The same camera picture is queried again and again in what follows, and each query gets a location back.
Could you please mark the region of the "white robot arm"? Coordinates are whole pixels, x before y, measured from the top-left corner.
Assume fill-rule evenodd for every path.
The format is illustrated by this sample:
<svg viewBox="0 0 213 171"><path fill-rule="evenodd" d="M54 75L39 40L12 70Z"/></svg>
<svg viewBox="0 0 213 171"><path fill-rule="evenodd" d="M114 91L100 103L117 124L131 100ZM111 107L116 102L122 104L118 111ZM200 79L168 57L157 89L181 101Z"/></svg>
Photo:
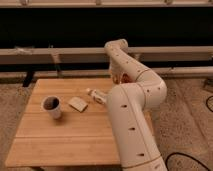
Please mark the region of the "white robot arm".
<svg viewBox="0 0 213 171"><path fill-rule="evenodd" d="M162 103L167 95L164 80L151 68L127 54L125 39L109 41L113 81L126 73L131 83L115 85L107 94L107 111L123 171L168 171L143 110Z"/></svg>

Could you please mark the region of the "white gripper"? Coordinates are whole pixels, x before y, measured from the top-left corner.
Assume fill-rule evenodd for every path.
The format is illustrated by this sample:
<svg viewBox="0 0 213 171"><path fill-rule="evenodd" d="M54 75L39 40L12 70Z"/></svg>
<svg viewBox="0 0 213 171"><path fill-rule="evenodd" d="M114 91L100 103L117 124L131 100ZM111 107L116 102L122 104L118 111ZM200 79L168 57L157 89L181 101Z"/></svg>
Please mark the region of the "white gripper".
<svg viewBox="0 0 213 171"><path fill-rule="evenodd" d="M131 81L130 77L118 66L118 64L113 59L110 60L109 72L112 81L115 84L129 83Z"/></svg>

